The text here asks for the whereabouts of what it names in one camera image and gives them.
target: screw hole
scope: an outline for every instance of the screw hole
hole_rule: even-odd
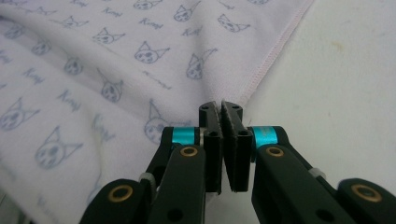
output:
[[[278,149],[278,148],[274,148],[274,147],[271,147],[270,148],[270,152],[272,153],[272,154],[279,154],[280,153],[280,150]]]
[[[209,136],[216,137],[216,136],[218,136],[218,132],[211,132],[211,133],[209,133]]]
[[[180,221],[183,218],[183,212],[180,209],[172,209],[168,212],[168,219],[172,222]]]
[[[327,210],[319,209],[316,212],[317,216],[325,222],[333,222],[334,216]]]
[[[248,131],[239,131],[238,134],[239,134],[239,135],[246,136],[246,135],[248,135]]]
[[[273,157],[283,157],[283,155],[285,154],[283,152],[282,149],[278,148],[278,147],[268,147],[265,150],[269,155],[273,156]]]

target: baby blanket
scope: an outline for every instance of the baby blanket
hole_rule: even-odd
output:
[[[37,223],[78,223],[163,127],[245,105],[312,0],[0,3],[0,187]]]

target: white table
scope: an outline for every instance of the white table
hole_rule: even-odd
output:
[[[396,195],[396,2],[321,0],[307,11],[245,109],[279,125],[328,182],[359,177]],[[250,191],[223,193],[206,223],[258,223]]]

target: cat face print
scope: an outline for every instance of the cat face print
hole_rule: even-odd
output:
[[[35,161],[43,169],[51,169],[69,158],[82,144],[66,144],[61,140],[59,126],[46,139],[35,154]]]
[[[4,36],[8,39],[15,39],[15,38],[23,35],[25,33],[25,31],[26,31],[26,29],[24,26],[14,23],[14,25],[11,27],[11,29],[6,31]]]
[[[29,111],[22,109],[22,101],[20,98],[4,115],[0,117],[0,129],[3,131],[14,130],[39,111],[40,110]]]
[[[32,47],[32,52],[35,55],[41,56],[46,54],[51,49],[51,43],[48,40],[40,39],[37,44]]]
[[[198,2],[192,8],[189,9],[180,6],[174,16],[174,19],[176,21],[188,21],[191,18],[192,12],[195,10],[195,8],[198,6],[199,3],[200,2]]]
[[[256,5],[262,5],[266,2],[268,2],[268,0],[248,0],[250,3],[256,4]]]
[[[122,84],[123,81],[121,80],[118,83],[110,82],[105,75],[103,75],[99,69],[97,69],[99,74],[104,81],[104,85],[101,91],[103,97],[105,97],[108,101],[116,103],[120,100],[122,96]]]
[[[155,104],[150,101],[149,120],[145,125],[146,137],[152,143],[159,145],[161,143],[161,137],[163,136],[163,129],[167,126],[170,126],[169,123],[162,118]]]
[[[32,11],[32,12],[35,12],[37,14],[44,15],[44,16],[49,16],[49,15],[52,15],[53,13],[55,13],[56,10],[54,10],[54,11],[46,11],[46,10],[44,10],[43,7],[39,7],[38,9],[36,9],[35,11]]]
[[[161,1],[162,0],[160,1],[138,0],[134,4],[134,8],[139,10],[148,10],[151,9],[152,7],[157,6],[159,3],[161,3]]]
[[[201,79],[203,67],[204,60],[198,58],[195,54],[192,54],[189,68],[187,69],[187,77],[192,79]]]
[[[158,49],[153,50],[149,44],[145,41],[143,45],[139,48],[138,52],[134,57],[142,63],[155,63],[159,58],[161,58],[166,51],[169,49]]]
[[[216,51],[218,51],[218,49],[209,49],[204,52],[201,58],[193,53],[189,62],[189,68],[187,69],[187,77],[191,79],[201,79],[204,70],[204,63],[207,58]]]
[[[106,27],[103,28],[103,30],[98,34],[92,37],[93,41],[97,42],[97,43],[101,43],[101,44],[111,44],[117,40],[119,40],[121,37],[125,36],[125,34],[123,35],[111,35]]]
[[[233,23],[224,14],[222,14],[218,18],[218,22],[221,24],[222,27],[224,27],[225,29],[227,29],[228,31],[233,32],[233,33],[238,33],[240,31],[243,31],[250,26],[250,25]]]
[[[85,25],[87,23],[88,21],[75,21],[73,16],[70,16],[69,18],[61,22],[61,24],[66,28],[72,28],[72,27],[76,28]]]
[[[69,58],[64,65],[64,71],[69,75],[78,75],[82,72],[83,66],[78,58]]]

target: fabric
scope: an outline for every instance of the fabric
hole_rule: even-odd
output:
[[[38,223],[78,223],[164,126],[245,105],[312,0],[0,2],[0,186]]]

